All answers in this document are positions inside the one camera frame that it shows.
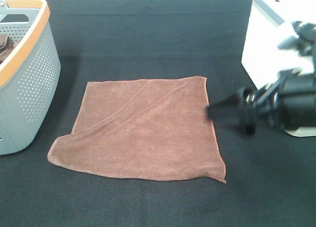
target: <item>brown towel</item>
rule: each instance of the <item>brown towel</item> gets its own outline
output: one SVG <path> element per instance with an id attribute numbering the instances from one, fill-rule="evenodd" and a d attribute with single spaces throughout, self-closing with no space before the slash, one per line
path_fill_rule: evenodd
<path id="1" fill-rule="evenodd" d="M 72 133 L 48 160 L 112 178 L 225 182 L 205 86 L 200 76 L 89 82 Z"/>

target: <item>black table surface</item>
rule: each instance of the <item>black table surface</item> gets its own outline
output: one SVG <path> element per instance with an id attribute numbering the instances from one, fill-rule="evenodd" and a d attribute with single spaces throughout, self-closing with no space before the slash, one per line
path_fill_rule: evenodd
<path id="1" fill-rule="evenodd" d="M 215 123 L 227 183 L 112 179 L 54 166 L 87 81 L 205 76 L 210 102 L 252 82 L 251 0 L 47 0 L 61 74 L 34 141 L 0 157 L 0 227 L 315 226 L 316 138 Z"/>

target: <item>brown item in basket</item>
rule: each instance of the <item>brown item in basket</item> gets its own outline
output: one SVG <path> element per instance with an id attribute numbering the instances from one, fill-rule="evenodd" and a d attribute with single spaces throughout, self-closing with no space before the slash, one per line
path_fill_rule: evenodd
<path id="1" fill-rule="evenodd" d="M 0 64 L 9 56 L 19 42 L 20 40 L 10 45 L 10 37 L 0 34 Z"/>

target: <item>gray plastic basket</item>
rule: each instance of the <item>gray plastic basket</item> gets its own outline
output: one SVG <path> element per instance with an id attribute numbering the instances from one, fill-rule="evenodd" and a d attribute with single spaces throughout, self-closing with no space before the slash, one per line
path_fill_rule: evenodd
<path id="1" fill-rule="evenodd" d="M 53 98 L 60 62 L 45 0 L 0 0 L 0 14 L 23 14 L 28 22 L 1 22 L 11 44 L 21 40 L 0 65 L 0 154 L 26 148 Z"/>

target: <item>black tablecloth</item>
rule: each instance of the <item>black tablecloth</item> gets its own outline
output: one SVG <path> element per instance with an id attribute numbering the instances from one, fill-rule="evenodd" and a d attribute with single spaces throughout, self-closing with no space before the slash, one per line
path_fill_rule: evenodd
<path id="1" fill-rule="evenodd" d="M 227 183 L 111 179 L 54 166 L 87 81 L 205 76 L 211 102 L 252 85 L 251 0 L 47 0 L 61 75 L 32 144 L 0 157 L 1 227 L 315 226 L 316 138 L 215 124 Z"/>

